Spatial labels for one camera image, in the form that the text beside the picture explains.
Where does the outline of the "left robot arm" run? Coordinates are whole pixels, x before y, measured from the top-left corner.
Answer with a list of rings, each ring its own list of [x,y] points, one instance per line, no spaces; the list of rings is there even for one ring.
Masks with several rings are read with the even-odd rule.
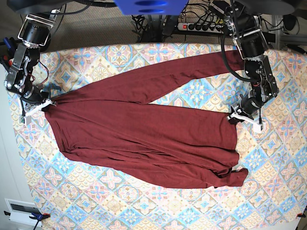
[[[244,61],[244,76],[236,73],[226,57],[224,43],[228,36],[232,38]],[[261,125],[262,120],[254,121],[253,115],[260,114],[261,108],[279,93],[268,56],[264,54],[267,49],[268,44],[261,30],[261,17],[248,13],[245,6],[239,2],[228,4],[224,11],[222,59],[233,76],[251,85],[251,91],[232,105],[231,112],[227,116],[231,124],[247,121]]]

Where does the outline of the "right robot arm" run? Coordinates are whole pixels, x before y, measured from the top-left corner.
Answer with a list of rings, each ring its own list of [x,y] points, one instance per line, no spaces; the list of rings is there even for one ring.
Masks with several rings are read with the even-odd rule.
[[[21,43],[17,44],[14,39],[4,39],[9,53],[12,54],[9,60],[1,60],[8,72],[4,87],[19,97],[23,113],[52,104],[48,92],[34,85],[33,68],[40,62],[41,49],[50,44],[51,29],[58,13],[59,10],[53,10],[28,14],[17,36]]]

